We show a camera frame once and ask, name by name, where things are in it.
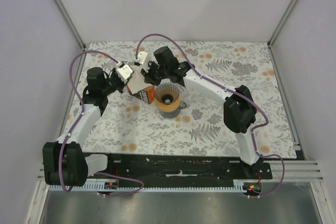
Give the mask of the grey ribbed glass dripper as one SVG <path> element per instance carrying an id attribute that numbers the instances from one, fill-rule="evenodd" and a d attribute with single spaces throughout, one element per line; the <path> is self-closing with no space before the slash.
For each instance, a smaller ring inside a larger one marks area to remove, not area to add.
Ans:
<path id="1" fill-rule="evenodd" d="M 178 87 L 171 83 L 163 83 L 156 87 L 155 98 L 165 104 L 170 104 L 180 96 Z"/>

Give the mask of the orange coffee filter box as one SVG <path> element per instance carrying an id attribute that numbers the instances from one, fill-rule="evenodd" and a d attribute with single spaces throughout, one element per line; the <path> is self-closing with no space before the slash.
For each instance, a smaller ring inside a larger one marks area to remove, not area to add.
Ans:
<path id="1" fill-rule="evenodd" d="M 131 66 L 133 74 L 128 82 L 128 92 L 135 98 L 151 104 L 154 100 L 155 88 L 152 84 L 145 83 L 144 76 L 141 74 L 139 66 Z"/>

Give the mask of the round wooden dripper stand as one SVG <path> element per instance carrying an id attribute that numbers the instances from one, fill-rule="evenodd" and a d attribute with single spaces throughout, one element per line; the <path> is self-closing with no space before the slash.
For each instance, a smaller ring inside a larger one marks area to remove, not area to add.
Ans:
<path id="1" fill-rule="evenodd" d="M 181 97 L 178 97 L 175 101 L 173 101 L 170 104 L 165 104 L 163 102 L 160 102 L 158 99 L 154 99 L 154 103 L 160 111 L 171 112 L 171 111 L 176 110 L 177 107 L 180 105 Z"/>

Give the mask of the grey glass carafe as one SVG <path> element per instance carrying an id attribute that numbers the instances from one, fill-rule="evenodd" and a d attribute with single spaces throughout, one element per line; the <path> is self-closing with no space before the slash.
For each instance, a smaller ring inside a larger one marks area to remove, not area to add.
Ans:
<path id="1" fill-rule="evenodd" d="M 187 107 L 187 104 L 185 101 L 181 101 L 180 105 L 177 107 L 176 110 L 171 111 L 171 112 L 164 112 L 164 111 L 160 111 L 160 114 L 166 118 L 166 119 L 173 119 L 176 118 L 182 109 L 185 109 Z"/>

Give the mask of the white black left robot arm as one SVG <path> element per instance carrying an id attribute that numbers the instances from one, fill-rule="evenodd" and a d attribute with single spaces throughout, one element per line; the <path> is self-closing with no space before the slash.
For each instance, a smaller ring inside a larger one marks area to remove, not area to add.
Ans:
<path id="1" fill-rule="evenodd" d="M 87 71 L 82 109 L 68 132 L 43 146 L 44 177 L 48 185 L 65 189 L 83 186 L 87 177 L 99 173 L 104 178 L 115 174 L 116 166 L 106 154 L 88 154 L 82 146 L 108 105 L 108 95 L 122 92 L 133 74 L 127 66 L 112 69 L 108 76 L 102 68 Z"/>

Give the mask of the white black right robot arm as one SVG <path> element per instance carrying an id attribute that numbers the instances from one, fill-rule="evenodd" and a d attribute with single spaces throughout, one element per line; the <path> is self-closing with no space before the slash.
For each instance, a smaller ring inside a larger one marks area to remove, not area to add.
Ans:
<path id="1" fill-rule="evenodd" d="M 242 85 L 230 89 L 217 83 L 213 78 L 200 73 L 189 60 L 179 61 L 169 47 L 164 46 L 154 52 L 156 61 L 144 51 L 136 53 L 140 73 L 144 82 L 158 86 L 162 80 L 169 79 L 185 88 L 192 88 L 217 102 L 223 107 L 223 120 L 226 127 L 235 133 L 238 141 L 241 174 L 248 179 L 259 173 L 259 156 L 248 130 L 256 120 L 257 109 L 252 104 L 250 90 Z"/>

